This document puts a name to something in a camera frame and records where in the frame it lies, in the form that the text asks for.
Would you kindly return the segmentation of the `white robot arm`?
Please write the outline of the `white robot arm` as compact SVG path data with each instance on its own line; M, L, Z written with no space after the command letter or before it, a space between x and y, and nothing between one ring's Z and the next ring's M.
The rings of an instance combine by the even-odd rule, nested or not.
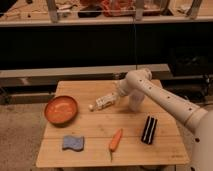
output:
M190 171L213 171L213 110L206 110L151 82L148 68L129 71L116 83L116 94L124 97L133 92L146 95L179 121L194 135Z

